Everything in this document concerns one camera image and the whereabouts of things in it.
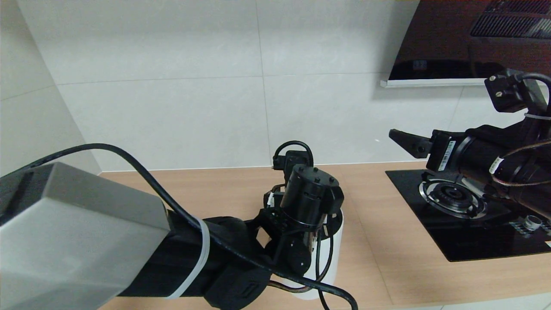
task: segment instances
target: black glass stovetop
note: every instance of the black glass stovetop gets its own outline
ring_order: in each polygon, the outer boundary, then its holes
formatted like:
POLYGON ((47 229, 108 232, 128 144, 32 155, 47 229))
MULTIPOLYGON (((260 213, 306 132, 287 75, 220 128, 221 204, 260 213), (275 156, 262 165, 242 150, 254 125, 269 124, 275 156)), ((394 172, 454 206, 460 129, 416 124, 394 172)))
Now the black glass stovetop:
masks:
MULTIPOLYGON (((386 174, 449 261, 502 258, 551 252, 551 223, 519 204, 484 196, 487 211, 479 218, 458 218, 438 210, 420 194, 427 170, 397 170, 386 174), (535 231, 522 225, 528 215, 542 225, 535 231)), ((456 181, 450 174, 432 178, 456 181)))

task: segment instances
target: black cable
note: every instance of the black cable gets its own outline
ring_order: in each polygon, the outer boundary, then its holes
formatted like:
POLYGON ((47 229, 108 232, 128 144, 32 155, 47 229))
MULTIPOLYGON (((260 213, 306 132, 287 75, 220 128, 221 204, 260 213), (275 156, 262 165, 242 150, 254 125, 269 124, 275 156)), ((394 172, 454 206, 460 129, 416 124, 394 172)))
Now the black cable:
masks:
MULTIPOLYGON (((149 171, 147 171, 147 169, 145 167, 143 167, 142 164, 140 164, 140 162, 137 159, 135 159, 132 155, 127 153, 125 150, 123 150, 119 147, 113 146, 113 145, 108 145, 108 144, 104 144, 104 143, 89 143, 89 144, 85 144, 85 145, 70 147, 70 148, 64 149, 62 151, 50 154, 50 155, 45 156, 45 157, 42 157, 42 158, 40 158, 40 159, 30 163, 30 164, 27 164, 27 165, 15 170, 15 171, 9 173, 9 174, 7 174, 7 175, 11 175, 13 173, 20 172, 22 170, 27 170, 29 168, 38 167, 38 166, 43 165, 47 162, 53 161, 54 159, 57 159, 59 157, 63 157, 63 156, 73 154, 73 153, 77 153, 77 152, 81 152, 81 151, 87 151, 89 149, 103 149, 103 150, 106 150, 106 151, 113 152, 113 153, 119 155, 120 157, 122 157, 134 169, 136 169, 136 171, 142 176, 142 178, 144 178, 144 180, 152 187, 152 189, 176 213, 178 213, 182 218, 184 218, 191 227, 193 227, 197 230, 201 230, 201 226, 199 225, 199 222, 191 214, 189 214, 182 206, 180 206, 180 204, 178 204, 178 202, 176 200, 174 200, 174 198, 172 198, 172 196, 159 184, 159 182, 151 175, 151 173, 149 171)), ((271 272, 271 273, 273 273, 277 276, 289 279, 293 282, 297 282, 297 283, 300 283, 302 285, 310 286, 310 287, 315 288, 317 290, 322 290, 324 292, 328 292, 330 294, 339 296, 339 297, 345 299, 350 304, 350 306, 352 307, 352 310, 358 310, 358 303, 356 302, 354 297, 350 293, 348 293, 347 291, 345 291, 341 288, 338 288, 338 287, 335 287, 335 286, 332 286, 332 285, 328 285, 328 284, 324 284, 324 283, 321 283, 321 282, 316 282, 314 280, 311 280, 311 279, 308 279, 308 278, 305 278, 305 277, 295 276, 293 274, 288 274, 286 272, 281 272, 279 270, 273 269, 271 266, 267 265, 266 263, 264 263, 262 261, 258 261, 255 258, 251 258, 248 255, 241 253, 236 248, 234 248, 231 244, 229 244, 224 239, 222 239, 218 235, 216 235, 214 232, 210 233, 210 238, 217 245, 222 247, 223 249, 229 251, 230 253, 234 254, 235 256, 241 258, 242 260, 244 260, 244 261, 246 261, 246 262, 248 262, 248 263, 250 263, 250 264, 252 264, 256 267, 259 267, 261 269, 269 271, 269 272, 271 272)))
MULTIPOLYGON (((331 233, 329 233, 329 234, 330 234, 330 236, 329 236, 329 256, 327 257, 327 263, 325 264, 325 268, 323 268, 323 272, 316 276, 316 282, 321 282, 325 278, 325 276, 327 275, 327 272, 329 272, 329 267, 331 266, 331 261, 333 260, 333 235, 331 233)), ((320 251, 319 250, 319 248, 320 248, 320 243, 319 242, 317 244, 317 248, 318 248, 317 252, 319 253, 319 251, 320 251)), ((290 286, 287 286, 283 283, 273 281, 273 280, 269 281, 268 286, 276 287, 280 290, 284 290, 284 291, 287 291, 287 292, 290 292, 290 293, 305 293, 305 292, 308 292, 312 289, 312 287, 309 287, 309 286, 290 287, 290 286)))
POLYGON ((546 115, 551 116, 551 105, 549 105, 549 103, 551 102, 551 78, 546 76, 545 74, 531 73, 531 72, 519 73, 519 74, 516 74, 514 76, 515 76, 515 80, 517 80, 519 82, 522 81, 523 79, 535 79, 535 80, 541 81, 541 82, 545 83, 545 85, 547 85, 547 90, 549 91, 549 100, 547 101, 546 115))
MULTIPOLYGON (((327 221, 327 232, 329 233, 329 250, 333 252, 333 224, 331 221, 327 221)), ((321 252, 321 234, 317 237, 317 253, 316 253, 316 278, 320 276, 320 252, 321 252)), ((324 310, 330 310, 325 297, 323 296, 323 291, 317 290, 318 295, 320 296, 321 305, 324 310)))
POLYGON ((288 146, 291 146, 291 145, 299 145, 301 147, 304 147, 306 149, 306 153, 308 154, 308 160, 310 161, 309 164, 311 167, 314 166, 314 155, 312 154, 312 150, 310 150, 310 147, 302 142, 302 141, 298 141, 298 140, 292 140, 292 141, 287 141, 285 143, 283 143, 282 145, 280 145, 277 150, 275 151, 275 154, 274 154, 274 157, 273 159, 276 159, 279 155, 279 153, 286 147, 288 146))

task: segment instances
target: white zip tie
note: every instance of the white zip tie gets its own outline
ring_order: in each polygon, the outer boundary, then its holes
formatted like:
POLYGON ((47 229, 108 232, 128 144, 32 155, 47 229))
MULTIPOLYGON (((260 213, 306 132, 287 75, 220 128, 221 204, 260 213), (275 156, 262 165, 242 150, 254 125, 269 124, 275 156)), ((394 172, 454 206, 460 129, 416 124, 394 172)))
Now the white zip tie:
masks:
POLYGON ((182 282, 182 284, 172 293, 170 296, 165 297, 165 299, 175 299, 180 296, 187 290, 191 283, 197 278, 199 272, 203 270, 203 267, 207 263, 208 253, 210 251, 210 232, 208 230, 207 224, 200 218, 195 217, 195 219, 201 225, 201 235, 203 236, 203 246, 201 247, 201 254, 197 260, 197 264, 191 270, 187 278, 182 282))
POLYGON ((551 116, 540 116, 540 115, 533 115, 533 114, 529 114, 529 113, 524 113, 524 116, 529 117, 531 119, 551 121, 551 116))

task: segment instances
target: barcode label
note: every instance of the barcode label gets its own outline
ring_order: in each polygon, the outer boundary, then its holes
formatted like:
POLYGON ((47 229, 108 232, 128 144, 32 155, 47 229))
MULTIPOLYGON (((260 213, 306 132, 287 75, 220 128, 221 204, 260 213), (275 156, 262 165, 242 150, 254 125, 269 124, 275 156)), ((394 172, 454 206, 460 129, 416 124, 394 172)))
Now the barcode label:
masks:
POLYGON ((447 162, 450 160, 451 152, 453 151, 453 147, 455 146, 455 141, 452 140, 450 143, 448 143, 448 147, 446 148, 446 152, 444 153, 444 156, 442 157, 442 161, 440 162, 440 166, 438 166, 438 171, 443 171, 446 169, 447 162))

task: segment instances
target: label sticker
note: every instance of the label sticker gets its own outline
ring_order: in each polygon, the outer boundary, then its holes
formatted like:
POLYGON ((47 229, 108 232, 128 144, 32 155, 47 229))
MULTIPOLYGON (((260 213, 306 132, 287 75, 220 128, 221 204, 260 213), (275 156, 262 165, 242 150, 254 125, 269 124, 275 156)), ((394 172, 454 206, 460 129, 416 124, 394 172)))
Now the label sticker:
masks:
POLYGON ((455 140, 450 141, 448 143, 448 147, 446 148, 446 152, 444 153, 444 156, 442 157, 442 161, 440 162, 440 166, 438 166, 438 171, 443 171, 446 169, 447 162, 450 160, 451 151, 453 151, 453 147, 455 146, 455 140))
POLYGON ((499 168, 499 164, 500 164, 503 160, 504 160, 504 159, 501 158, 501 157, 498 157, 498 158, 496 158, 496 159, 494 160, 494 163, 491 164, 490 169, 489 169, 489 171, 490 171, 491 174, 494 174, 494 173, 497 171, 497 169, 499 168))

